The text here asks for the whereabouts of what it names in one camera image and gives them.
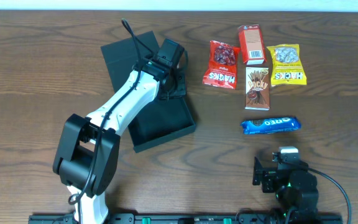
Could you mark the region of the red Hacks candy bag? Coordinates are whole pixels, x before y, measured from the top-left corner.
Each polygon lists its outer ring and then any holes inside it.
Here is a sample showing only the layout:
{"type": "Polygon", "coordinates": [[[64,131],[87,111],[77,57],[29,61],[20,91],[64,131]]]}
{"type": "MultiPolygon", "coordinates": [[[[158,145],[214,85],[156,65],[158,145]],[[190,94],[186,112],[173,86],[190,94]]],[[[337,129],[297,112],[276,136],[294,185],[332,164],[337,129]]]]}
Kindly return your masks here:
{"type": "Polygon", "coordinates": [[[203,76],[203,84],[234,90],[240,48],[216,40],[211,40],[209,44],[208,69],[203,76]]]}

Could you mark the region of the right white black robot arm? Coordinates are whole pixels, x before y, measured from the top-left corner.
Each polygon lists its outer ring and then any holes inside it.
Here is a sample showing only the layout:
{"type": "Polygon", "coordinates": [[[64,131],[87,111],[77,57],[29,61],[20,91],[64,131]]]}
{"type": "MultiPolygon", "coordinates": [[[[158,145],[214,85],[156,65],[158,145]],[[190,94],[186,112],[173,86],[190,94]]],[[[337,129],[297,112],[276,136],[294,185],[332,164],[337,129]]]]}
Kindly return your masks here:
{"type": "Polygon", "coordinates": [[[261,185],[264,193],[274,193],[281,209],[273,209],[264,223],[321,223],[317,203],[317,178],[308,171],[293,146],[280,147],[273,153],[276,167],[263,167],[254,159],[253,185],[261,185]]]}

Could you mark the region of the yellow Hacks candy bag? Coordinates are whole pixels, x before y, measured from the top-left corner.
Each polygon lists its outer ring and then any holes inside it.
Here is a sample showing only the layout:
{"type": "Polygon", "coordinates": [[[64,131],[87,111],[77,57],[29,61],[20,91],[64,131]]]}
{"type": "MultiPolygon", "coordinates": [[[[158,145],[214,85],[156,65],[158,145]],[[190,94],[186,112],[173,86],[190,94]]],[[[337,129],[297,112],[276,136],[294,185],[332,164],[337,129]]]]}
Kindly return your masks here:
{"type": "Polygon", "coordinates": [[[277,85],[307,85],[307,77],[300,60],[298,44],[268,46],[272,58],[270,83],[277,85]]]}

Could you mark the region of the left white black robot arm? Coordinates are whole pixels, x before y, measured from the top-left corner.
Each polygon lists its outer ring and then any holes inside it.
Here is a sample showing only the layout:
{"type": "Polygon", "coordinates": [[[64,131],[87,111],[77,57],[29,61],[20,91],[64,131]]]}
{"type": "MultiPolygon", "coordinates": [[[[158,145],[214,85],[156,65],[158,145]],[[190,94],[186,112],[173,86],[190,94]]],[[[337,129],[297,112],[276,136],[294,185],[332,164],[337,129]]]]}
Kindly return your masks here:
{"type": "Polygon", "coordinates": [[[100,108],[86,117],[71,115],[63,126],[52,169],[71,193],[77,223],[104,223],[104,192],[117,169],[123,132],[156,98],[180,96],[179,61],[186,55],[166,39],[157,52],[138,56],[126,82],[100,108]]]}

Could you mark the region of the blue Oreo cookie pack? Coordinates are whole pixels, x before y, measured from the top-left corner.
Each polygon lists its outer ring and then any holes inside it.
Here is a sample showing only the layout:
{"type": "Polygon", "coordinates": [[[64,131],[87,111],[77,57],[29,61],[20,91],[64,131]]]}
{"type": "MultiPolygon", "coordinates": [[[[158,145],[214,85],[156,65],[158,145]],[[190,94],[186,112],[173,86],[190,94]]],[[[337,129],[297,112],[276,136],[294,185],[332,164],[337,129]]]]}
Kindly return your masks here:
{"type": "Polygon", "coordinates": [[[244,134],[273,134],[296,131],[301,123],[296,117],[265,118],[243,121],[244,134]]]}

